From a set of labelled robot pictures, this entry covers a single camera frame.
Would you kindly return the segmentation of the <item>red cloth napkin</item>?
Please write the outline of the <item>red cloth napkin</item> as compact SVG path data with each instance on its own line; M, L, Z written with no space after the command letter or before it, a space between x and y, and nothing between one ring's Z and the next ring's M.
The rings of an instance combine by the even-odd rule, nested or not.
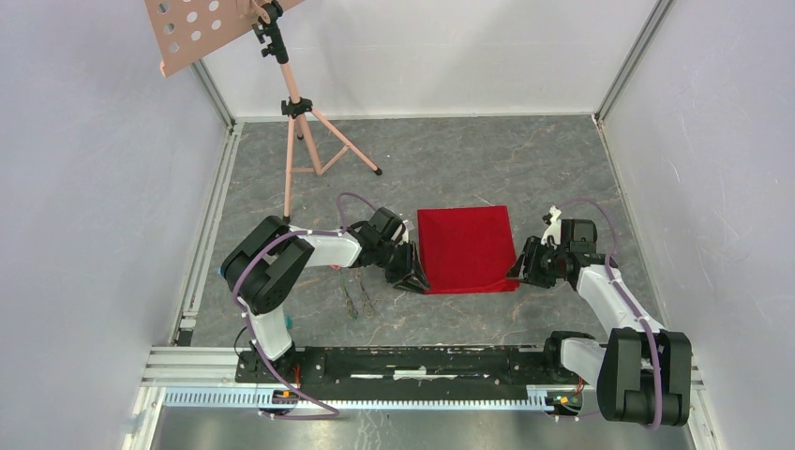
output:
M417 211L425 294L509 293L507 277L517 260L505 205Z

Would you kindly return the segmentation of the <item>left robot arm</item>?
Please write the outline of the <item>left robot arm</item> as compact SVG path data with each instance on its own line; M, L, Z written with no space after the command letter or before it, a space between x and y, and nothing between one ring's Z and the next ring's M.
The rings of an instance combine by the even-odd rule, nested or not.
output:
M371 265L381 268L386 282L398 290L430 289L407 222L384 207L368 220L332 231L304 229L269 216L250 232L219 273L252 334L261 373L277 383L293 374L293 339L282 304L305 269Z

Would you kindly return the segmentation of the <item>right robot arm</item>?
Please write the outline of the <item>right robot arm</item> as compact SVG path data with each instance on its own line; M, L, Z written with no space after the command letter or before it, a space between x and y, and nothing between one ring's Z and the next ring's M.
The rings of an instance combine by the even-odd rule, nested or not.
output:
M690 415L690 339L667 330L639 303L612 255L598 252L593 221L561 218L557 209L543 220L544 233L526 240L507 276L547 289L567 282L607 333L605 345L587 333L552 333L541 358L544 375L564 383L576 374L594 388L608 421L684 426Z

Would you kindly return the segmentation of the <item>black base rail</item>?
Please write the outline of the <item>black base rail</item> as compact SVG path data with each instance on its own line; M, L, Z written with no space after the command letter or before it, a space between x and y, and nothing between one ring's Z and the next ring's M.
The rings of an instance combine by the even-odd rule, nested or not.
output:
M269 370L253 350L238 356L238 383L284 378L320 400L520 400L529 386L574 390L579 377L537 347L305 347Z

